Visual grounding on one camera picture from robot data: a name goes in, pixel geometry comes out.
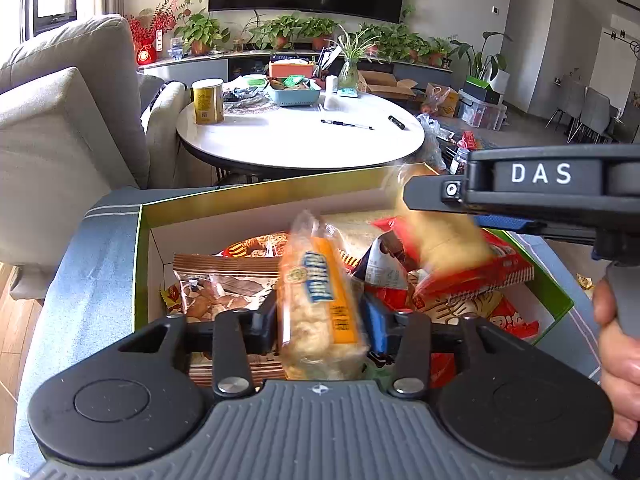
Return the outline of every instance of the blue tablecloth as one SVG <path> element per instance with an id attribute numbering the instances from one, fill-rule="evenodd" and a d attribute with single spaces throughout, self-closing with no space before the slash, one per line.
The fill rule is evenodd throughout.
<path id="1" fill-rule="evenodd" d="M 27 406 L 37 387 L 132 332 L 140 205 L 204 190 L 118 190 L 85 215 L 49 289 L 33 335 L 18 398 L 12 465 L 33 473 L 44 461 L 27 421 Z M 520 241 L 575 302 L 539 347 L 599 380 L 598 327 L 590 301 L 542 238 L 522 236 Z"/>

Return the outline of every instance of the round table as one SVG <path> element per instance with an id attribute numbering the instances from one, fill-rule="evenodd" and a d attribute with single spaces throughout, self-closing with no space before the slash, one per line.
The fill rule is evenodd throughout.
<path id="1" fill-rule="evenodd" d="M 178 117 L 185 149 L 227 171 L 262 178 L 288 178 L 402 161 L 424 142 L 409 112 L 372 94 L 320 96 L 317 105 L 284 107 L 259 114 L 226 114 L 219 124 L 195 124 L 193 103 Z M 401 130 L 389 120 L 404 124 Z M 325 124 L 321 120 L 372 126 L 373 130 Z"/>

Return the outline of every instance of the gray handle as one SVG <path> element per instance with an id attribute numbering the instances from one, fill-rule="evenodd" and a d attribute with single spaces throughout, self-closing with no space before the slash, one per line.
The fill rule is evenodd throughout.
<path id="1" fill-rule="evenodd" d="M 607 267 L 607 281 L 616 297 L 618 322 L 629 337 L 640 339 L 640 267 Z"/>

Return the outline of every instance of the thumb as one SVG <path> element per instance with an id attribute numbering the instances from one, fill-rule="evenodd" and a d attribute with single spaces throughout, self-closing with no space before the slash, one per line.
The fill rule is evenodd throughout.
<path id="1" fill-rule="evenodd" d="M 616 317 L 616 297 L 606 278 L 603 278 L 593 292 L 593 317 L 599 325 L 609 324 Z"/>

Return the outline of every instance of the blue label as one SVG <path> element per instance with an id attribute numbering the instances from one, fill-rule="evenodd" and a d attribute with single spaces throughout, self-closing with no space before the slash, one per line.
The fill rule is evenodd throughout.
<path id="1" fill-rule="evenodd" d="M 306 269 L 306 291 L 313 303 L 333 301 L 334 294 L 329 282 L 329 269 L 323 254 L 307 252 L 302 259 Z"/>

